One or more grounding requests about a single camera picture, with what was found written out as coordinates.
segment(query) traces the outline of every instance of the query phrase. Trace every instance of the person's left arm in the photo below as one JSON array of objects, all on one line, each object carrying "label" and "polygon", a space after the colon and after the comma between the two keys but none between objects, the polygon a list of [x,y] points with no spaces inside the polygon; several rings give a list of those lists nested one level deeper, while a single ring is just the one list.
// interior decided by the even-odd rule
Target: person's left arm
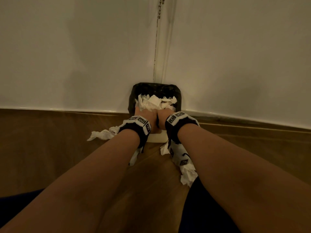
[{"label": "person's left arm", "polygon": [[[155,132],[156,110],[136,109],[135,115],[148,119]],[[139,143],[135,131],[121,131],[49,185],[0,233],[95,232]]]}]

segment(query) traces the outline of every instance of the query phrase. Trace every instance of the blue pants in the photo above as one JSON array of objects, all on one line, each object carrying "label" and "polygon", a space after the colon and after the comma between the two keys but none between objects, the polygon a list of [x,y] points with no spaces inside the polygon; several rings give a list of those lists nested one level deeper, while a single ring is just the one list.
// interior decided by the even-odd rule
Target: blue pants
[{"label": "blue pants", "polygon": [[[43,189],[0,198],[0,228],[25,208]],[[240,232],[230,216],[204,188],[199,178],[187,195],[179,233]]]}]

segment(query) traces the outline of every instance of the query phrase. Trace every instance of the person's right arm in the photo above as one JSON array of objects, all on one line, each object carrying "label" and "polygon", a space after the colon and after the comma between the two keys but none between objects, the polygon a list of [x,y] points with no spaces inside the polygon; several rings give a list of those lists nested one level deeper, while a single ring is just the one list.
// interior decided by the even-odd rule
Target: person's right arm
[{"label": "person's right arm", "polygon": [[[161,114],[163,128],[168,115]],[[204,187],[242,232],[311,232],[311,186],[197,125],[181,127],[178,138]]]}]

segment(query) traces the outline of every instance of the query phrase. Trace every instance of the floor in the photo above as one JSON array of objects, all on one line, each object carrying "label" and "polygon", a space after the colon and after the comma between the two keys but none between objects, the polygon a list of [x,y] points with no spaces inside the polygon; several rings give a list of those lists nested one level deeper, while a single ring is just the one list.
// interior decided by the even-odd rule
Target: floor
[{"label": "floor", "polygon": [[[44,188],[105,141],[91,131],[127,114],[0,110],[0,197]],[[201,127],[311,184],[311,131],[200,120]],[[189,188],[161,144],[147,143],[129,167],[99,232],[177,232]]]}]

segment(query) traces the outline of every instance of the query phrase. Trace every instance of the hand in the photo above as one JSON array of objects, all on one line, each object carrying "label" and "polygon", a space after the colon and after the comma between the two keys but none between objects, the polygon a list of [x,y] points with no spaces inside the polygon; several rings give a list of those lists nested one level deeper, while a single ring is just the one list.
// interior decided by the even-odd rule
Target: hand
[{"label": "hand", "polygon": [[137,106],[135,108],[135,115],[140,115],[149,121],[151,125],[150,133],[161,133],[161,129],[157,128],[156,126],[156,118],[158,117],[158,111],[156,109],[153,109],[152,111],[143,109],[140,111],[139,107]]},{"label": "hand", "polygon": [[159,127],[160,127],[160,129],[166,130],[165,129],[165,121],[173,113],[175,113],[175,112],[173,110],[169,109],[169,108],[166,108],[166,109],[163,109],[163,110],[158,110]]}]

